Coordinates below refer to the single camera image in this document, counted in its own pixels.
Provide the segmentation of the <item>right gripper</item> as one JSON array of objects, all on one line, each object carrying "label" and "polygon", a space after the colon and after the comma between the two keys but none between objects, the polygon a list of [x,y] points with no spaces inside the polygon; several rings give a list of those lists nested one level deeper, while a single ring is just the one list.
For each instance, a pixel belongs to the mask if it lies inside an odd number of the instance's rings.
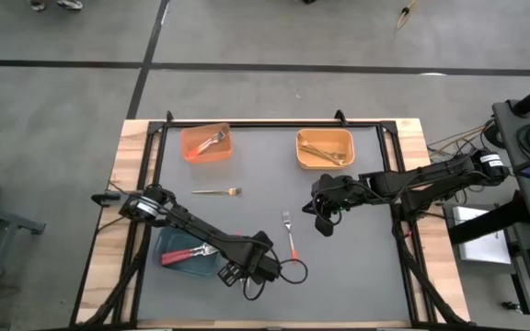
[{"label": "right gripper", "polygon": [[350,208],[362,198],[362,183],[352,177],[333,177],[323,174],[311,187],[310,200],[302,212],[315,215],[315,228],[325,237],[334,234],[331,214]]}]

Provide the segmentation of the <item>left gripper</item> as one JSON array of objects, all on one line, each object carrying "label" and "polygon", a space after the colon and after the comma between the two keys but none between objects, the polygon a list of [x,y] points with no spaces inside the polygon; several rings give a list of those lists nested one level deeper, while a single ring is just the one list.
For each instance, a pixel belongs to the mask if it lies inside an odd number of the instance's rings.
[{"label": "left gripper", "polygon": [[254,235],[254,240],[255,244],[240,268],[228,262],[217,272],[218,278],[226,286],[233,286],[245,278],[250,278],[256,283],[264,283],[274,282],[280,277],[280,263],[266,255],[267,251],[273,248],[271,239],[265,232],[259,231]]}]

